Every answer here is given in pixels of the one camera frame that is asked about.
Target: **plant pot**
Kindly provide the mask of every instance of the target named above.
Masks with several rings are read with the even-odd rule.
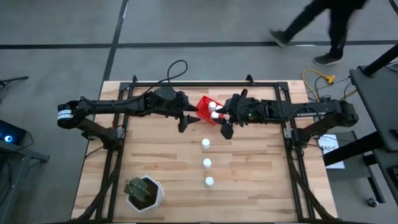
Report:
[[[159,204],[164,199],[164,191],[163,191],[163,188],[162,188],[162,185],[160,184],[160,182],[155,181],[154,179],[150,178],[148,175],[141,177],[141,179],[144,182],[150,181],[153,184],[155,184],[157,186],[157,192],[156,192],[156,200],[153,203],[151,203],[151,205],[149,205],[149,206],[145,205],[145,207],[140,206],[139,205],[140,202],[131,198],[130,195],[127,195],[126,202],[129,205],[131,205],[131,207],[133,209],[135,209],[137,212],[144,212],[149,209],[157,208],[159,206]]]

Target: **white bottle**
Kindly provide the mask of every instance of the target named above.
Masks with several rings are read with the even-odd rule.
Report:
[[[216,110],[216,107],[217,107],[217,104],[216,104],[216,102],[210,102],[209,103],[209,112],[211,113],[211,112],[213,112],[214,110]]]
[[[210,167],[211,167],[211,160],[210,159],[204,159],[203,160],[203,167],[205,168],[205,169],[210,169]]]
[[[212,177],[206,177],[205,179],[205,185],[207,187],[211,187],[214,185],[214,179]]]
[[[209,139],[204,139],[201,141],[201,148],[204,150],[207,150],[210,148],[210,140]]]
[[[219,115],[220,115],[220,114],[217,113],[217,112],[215,112],[215,111],[211,112],[211,118],[212,118],[212,119],[217,119]]]

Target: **sneaker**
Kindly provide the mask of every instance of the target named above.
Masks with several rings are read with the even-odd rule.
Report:
[[[341,62],[341,58],[333,58],[332,56],[330,56],[329,54],[325,54],[323,56],[319,56],[319,57],[315,57],[312,61],[317,64],[317,65],[333,65],[336,63]]]
[[[286,47],[289,43],[285,41],[285,34],[281,30],[269,30],[269,33],[274,38],[274,41],[279,45],[279,47]]]

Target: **concrete floor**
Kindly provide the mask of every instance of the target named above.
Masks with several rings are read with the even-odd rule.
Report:
[[[285,27],[308,0],[130,0],[119,43],[268,40],[268,28]],[[0,45],[110,44],[122,0],[0,0]],[[353,21],[349,40],[397,40],[398,17],[387,1],[372,0]],[[322,14],[294,41],[328,40],[328,14]],[[350,68],[366,65],[390,45],[347,46],[344,60],[319,67],[312,57],[325,46],[192,47],[117,49],[110,80],[159,80],[177,59],[189,63],[180,80],[299,80],[308,68],[346,78]],[[77,130],[57,127],[57,105],[80,96],[98,97],[109,49],[0,50],[0,78],[28,75],[1,92],[0,118],[29,130],[36,148],[51,155],[49,163],[32,169],[19,196],[16,223],[68,220],[72,211],[87,141]],[[308,74],[309,83],[316,75]],[[322,89],[321,95],[341,98],[348,80]],[[358,95],[354,104],[360,122],[358,137],[374,126]],[[334,131],[346,131],[337,128]],[[331,182],[339,217],[369,223],[394,223],[397,205],[377,167],[373,167],[387,203],[376,208],[364,201],[373,196],[366,179]]]

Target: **white paper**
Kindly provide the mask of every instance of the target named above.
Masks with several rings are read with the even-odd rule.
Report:
[[[334,134],[324,134],[318,140],[319,146],[323,149],[323,153],[327,154],[335,149],[338,149],[338,141]],[[344,162],[337,162],[335,164],[329,165],[326,169],[344,169]]]

